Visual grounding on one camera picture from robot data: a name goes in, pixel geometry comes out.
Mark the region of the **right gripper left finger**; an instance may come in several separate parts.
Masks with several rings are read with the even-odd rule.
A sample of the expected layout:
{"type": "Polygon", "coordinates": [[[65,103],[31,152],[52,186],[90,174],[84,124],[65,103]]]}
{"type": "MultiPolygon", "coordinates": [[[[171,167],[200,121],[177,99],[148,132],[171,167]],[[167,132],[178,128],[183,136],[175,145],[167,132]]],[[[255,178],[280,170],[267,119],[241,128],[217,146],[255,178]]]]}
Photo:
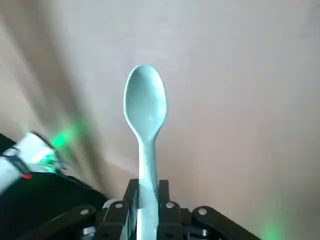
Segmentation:
{"type": "Polygon", "coordinates": [[[20,240],[129,240],[137,206],[139,181],[131,179],[121,200],[97,211],[79,205],[19,237],[20,240]]]}

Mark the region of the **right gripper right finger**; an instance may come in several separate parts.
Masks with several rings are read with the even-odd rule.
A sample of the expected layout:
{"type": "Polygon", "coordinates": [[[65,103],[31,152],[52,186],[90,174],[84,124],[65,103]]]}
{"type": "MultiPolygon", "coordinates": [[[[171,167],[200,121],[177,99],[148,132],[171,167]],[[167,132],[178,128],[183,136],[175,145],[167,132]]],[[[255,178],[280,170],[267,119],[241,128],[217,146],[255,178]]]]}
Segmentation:
{"type": "Polygon", "coordinates": [[[169,181],[158,186],[158,240],[259,240],[216,209],[202,205],[193,210],[170,199],[169,181]]]}

